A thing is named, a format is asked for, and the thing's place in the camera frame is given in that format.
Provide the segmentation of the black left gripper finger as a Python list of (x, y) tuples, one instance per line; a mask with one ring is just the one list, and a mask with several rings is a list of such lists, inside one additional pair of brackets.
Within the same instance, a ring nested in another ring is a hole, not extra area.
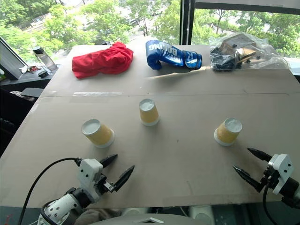
[(128, 168), (117, 180), (117, 182), (114, 184), (114, 191), (117, 192), (129, 179), (129, 177), (131, 176), (133, 170), (134, 170), (135, 166), (131, 166), (130, 168)]
[(107, 156), (104, 159), (101, 159), (99, 162), (103, 166), (103, 168), (106, 168), (109, 164), (111, 164), (116, 158), (118, 157), (117, 154), (112, 154)]

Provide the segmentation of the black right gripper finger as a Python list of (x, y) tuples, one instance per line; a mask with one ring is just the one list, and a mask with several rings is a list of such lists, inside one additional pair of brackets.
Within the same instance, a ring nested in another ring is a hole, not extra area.
[(269, 162), (272, 159), (271, 155), (269, 155), (263, 151), (260, 151), (260, 150), (254, 149), (254, 148), (247, 148), (247, 150), (262, 161)]
[(237, 172), (237, 174), (246, 181), (249, 185), (251, 185), (258, 193), (262, 191), (262, 189), (265, 187), (265, 179), (262, 179), (262, 181), (258, 182), (255, 179), (253, 179), (246, 171), (243, 169), (233, 165), (232, 166), (234, 170)]

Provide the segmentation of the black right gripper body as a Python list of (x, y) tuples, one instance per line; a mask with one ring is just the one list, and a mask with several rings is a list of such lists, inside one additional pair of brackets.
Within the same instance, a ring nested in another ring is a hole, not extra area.
[(275, 188), (279, 183), (279, 172), (275, 170), (272, 166), (268, 166), (263, 172), (264, 176), (261, 179), (261, 183), (266, 186), (269, 183), (270, 188)]

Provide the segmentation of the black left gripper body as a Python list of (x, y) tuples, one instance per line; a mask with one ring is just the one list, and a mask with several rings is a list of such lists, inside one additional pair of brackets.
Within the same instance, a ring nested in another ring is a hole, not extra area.
[(113, 183), (109, 183), (107, 181), (107, 177), (103, 174), (100, 175), (99, 181), (95, 184), (96, 192), (99, 195), (103, 195), (107, 192), (113, 192), (115, 191), (115, 185)]

